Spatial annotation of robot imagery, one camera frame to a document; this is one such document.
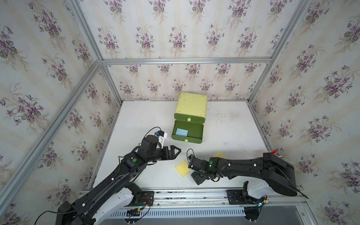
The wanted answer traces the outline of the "yellow sticky note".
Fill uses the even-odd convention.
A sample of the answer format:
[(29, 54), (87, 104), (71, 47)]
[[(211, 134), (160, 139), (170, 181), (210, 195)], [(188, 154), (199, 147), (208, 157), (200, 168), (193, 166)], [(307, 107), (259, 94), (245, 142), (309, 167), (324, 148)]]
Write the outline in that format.
[(175, 170), (180, 174), (181, 177), (185, 177), (191, 169), (188, 168), (188, 163), (183, 160), (176, 167)]
[(224, 158), (224, 159), (227, 159), (227, 157), (226, 157), (221, 151), (215, 153), (215, 154), (213, 155), (213, 157), (215, 157), (215, 158)]

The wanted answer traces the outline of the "blue sticky note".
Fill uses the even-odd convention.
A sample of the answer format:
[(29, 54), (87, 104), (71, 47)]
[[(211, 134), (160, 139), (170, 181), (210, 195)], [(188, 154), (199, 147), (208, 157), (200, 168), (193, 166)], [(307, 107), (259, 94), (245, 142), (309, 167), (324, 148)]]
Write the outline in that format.
[(175, 134), (177, 136), (186, 137), (188, 135), (188, 130), (177, 128)]

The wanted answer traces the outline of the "green three-drawer cabinet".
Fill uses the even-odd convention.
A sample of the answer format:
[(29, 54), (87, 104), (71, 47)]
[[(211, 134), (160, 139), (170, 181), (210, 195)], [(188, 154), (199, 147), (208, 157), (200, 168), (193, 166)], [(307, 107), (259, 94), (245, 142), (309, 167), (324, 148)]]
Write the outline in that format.
[[(172, 139), (186, 143), (201, 144), (206, 121), (208, 97), (200, 94), (182, 92), (174, 112)], [(176, 129), (188, 130), (187, 136), (177, 136)]]

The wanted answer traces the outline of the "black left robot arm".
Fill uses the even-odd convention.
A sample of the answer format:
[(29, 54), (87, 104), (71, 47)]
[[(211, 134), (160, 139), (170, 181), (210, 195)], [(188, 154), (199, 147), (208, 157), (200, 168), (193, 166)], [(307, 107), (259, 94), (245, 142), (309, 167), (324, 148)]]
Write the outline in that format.
[(149, 163), (174, 160), (181, 149), (163, 146), (164, 137), (148, 135), (139, 146), (126, 154), (116, 168), (90, 192), (75, 200), (66, 201), (57, 210), (57, 225), (99, 225), (118, 208), (139, 199), (142, 190), (132, 180)]

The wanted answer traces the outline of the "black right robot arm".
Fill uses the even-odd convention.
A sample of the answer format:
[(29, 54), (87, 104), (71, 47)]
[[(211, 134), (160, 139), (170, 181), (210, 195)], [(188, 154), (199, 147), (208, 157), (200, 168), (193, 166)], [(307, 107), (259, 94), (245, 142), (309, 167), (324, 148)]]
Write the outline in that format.
[(298, 194), (294, 166), (271, 153), (242, 160), (211, 157), (206, 161), (196, 158), (193, 154), (187, 159), (188, 168), (193, 170), (191, 177), (197, 185), (206, 180), (218, 182), (222, 178), (260, 179), (260, 182), (245, 181), (240, 190), (228, 192), (230, 204), (262, 206), (267, 196), (273, 192), (287, 197), (295, 197)]

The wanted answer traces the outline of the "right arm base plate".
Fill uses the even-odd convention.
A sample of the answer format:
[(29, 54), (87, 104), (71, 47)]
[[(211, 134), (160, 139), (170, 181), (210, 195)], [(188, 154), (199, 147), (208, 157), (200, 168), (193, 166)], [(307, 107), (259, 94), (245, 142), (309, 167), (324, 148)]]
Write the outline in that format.
[(242, 189), (226, 191), (230, 205), (251, 204), (262, 206), (267, 202), (267, 195), (255, 198), (249, 195), (249, 181), (244, 182)]

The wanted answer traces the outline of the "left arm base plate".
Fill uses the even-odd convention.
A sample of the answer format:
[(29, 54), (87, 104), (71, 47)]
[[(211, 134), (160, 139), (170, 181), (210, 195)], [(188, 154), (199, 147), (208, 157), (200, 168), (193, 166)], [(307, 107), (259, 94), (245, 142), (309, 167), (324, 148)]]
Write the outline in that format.
[(142, 191), (136, 193), (129, 206), (153, 206), (154, 194), (154, 191)]

